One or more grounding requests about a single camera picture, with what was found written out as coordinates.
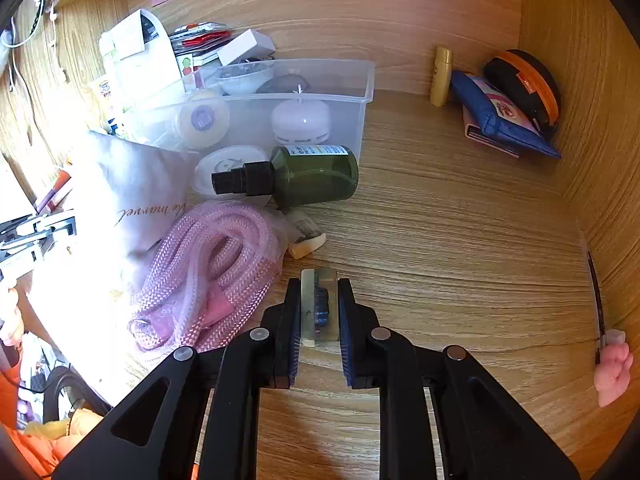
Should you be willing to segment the pink paw toy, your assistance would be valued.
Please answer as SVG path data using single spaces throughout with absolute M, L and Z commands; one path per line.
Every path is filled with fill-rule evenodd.
M 625 393 L 630 384 L 633 362 L 634 355 L 626 341 L 626 333 L 622 330 L 608 330 L 593 376 L 600 408 L 612 404 Z

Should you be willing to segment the white round lidded container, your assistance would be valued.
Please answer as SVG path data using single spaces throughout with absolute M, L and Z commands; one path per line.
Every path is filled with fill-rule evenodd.
M 216 198 L 212 174 L 240 168 L 247 162 L 268 162 L 269 155 L 258 146 L 238 144 L 220 148 L 204 156 L 196 165 L 191 181 L 192 190 L 201 197 Z

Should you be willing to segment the dark green spray bottle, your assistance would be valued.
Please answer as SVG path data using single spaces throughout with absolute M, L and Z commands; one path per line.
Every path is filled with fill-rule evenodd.
M 246 162 L 210 177 L 218 195 L 269 196 L 278 207 L 348 200 L 358 188 L 359 166 L 343 145 L 279 145 L 265 162 Z

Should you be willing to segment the black orange round case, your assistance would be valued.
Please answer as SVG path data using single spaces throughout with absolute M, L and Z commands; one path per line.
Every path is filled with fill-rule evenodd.
M 559 125 L 561 95 L 558 85 L 533 55 L 518 49 L 501 51 L 483 68 L 484 77 L 505 94 L 550 140 Z

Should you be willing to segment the white folded paper sheet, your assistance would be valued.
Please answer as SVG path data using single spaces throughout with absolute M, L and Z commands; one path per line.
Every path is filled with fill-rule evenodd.
M 129 110 L 181 78 L 168 33 L 150 11 L 129 14 L 99 39 L 117 107 Z

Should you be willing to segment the white cloth drawstring bag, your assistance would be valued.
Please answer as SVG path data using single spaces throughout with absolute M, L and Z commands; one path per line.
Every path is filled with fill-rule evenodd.
M 186 211 L 198 154 L 90 131 L 72 161 L 82 252 L 98 270 L 140 282 L 157 245 Z

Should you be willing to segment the small sachet packet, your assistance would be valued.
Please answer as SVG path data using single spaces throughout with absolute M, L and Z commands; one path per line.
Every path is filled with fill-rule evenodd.
M 291 209 L 285 214 L 285 218 L 297 231 L 296 237 L 288 245 L 288 253 L 294 259 L 304 258 L 326 244 L 326 233 L 306 212 L 300 209 Z

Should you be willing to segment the blue zip pouch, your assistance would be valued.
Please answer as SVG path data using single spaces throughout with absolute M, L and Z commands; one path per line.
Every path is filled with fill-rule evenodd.
M 484 77 L 461 70 L 451 73 L 450 87 L 462 106 L 491 139 L 518 151 L 536 152 L 560 159 L 560 152 L 536 130 L 525 114 Z

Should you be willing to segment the stack of booklets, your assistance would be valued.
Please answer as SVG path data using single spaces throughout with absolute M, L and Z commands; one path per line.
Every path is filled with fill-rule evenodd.
M 216 22 L 184 25 L 169 36 L 180 70 L 195 70 L 216 61 L 218 51 L 232 39 L 233 30 Z

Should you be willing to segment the glass bowl of beads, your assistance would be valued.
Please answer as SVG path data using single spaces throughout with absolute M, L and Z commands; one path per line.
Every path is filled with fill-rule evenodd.
M 215 80 L 228 96 L 245 96 L 255 93 L 273 78 L 273 62 L 246 62 L 218 68 Z

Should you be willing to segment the yellow lotion bottle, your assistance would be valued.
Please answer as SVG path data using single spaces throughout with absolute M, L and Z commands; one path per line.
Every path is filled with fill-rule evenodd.
M 436 107 L 446 104 L 452 72 L 452 52 L 450 49 L 438 46 L 434 59 L 434 74 L 432 77 L 430 102 Z

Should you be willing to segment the round cream tin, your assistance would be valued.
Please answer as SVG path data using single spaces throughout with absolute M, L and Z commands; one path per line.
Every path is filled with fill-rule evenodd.
M 214 90 L 192 92 L 183 102 L 177 116 L 177 132 L 182 143 L 201 151 L 218 144 L 230 127 L 227 102 Z

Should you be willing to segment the white small box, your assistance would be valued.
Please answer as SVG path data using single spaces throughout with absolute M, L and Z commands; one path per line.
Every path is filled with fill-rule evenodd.
M 228 66 L 249 58 L 268 58 L 274 52 L 276 47 L 269 36 L 247 29 L 218 51 L 218 60 L 222 66 Z

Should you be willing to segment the pink notebook under pouch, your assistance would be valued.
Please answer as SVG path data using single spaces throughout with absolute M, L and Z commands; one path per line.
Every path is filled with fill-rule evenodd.
M 491 139 L 487 134 L 485 134 L 480 126 L 477 125 L 471 112 L 465 106 L 462 106 L 462 118 L 464 123 L 464 135 L 467 139 L 488 146 L 488 148 L 493 148 L 501 153 L 508 154 L 511 157 L 520 157 L 518 151 L 514 150 L 512 146 Z

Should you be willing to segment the clear plastic storage bin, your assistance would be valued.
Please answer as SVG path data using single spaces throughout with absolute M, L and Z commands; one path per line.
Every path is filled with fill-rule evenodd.
M 231 145 L 343 145 L 360 154 L 375 66 L 286 58 L 199 70 L 155 92 L 131 114 L 143 144 L 208 154 Z

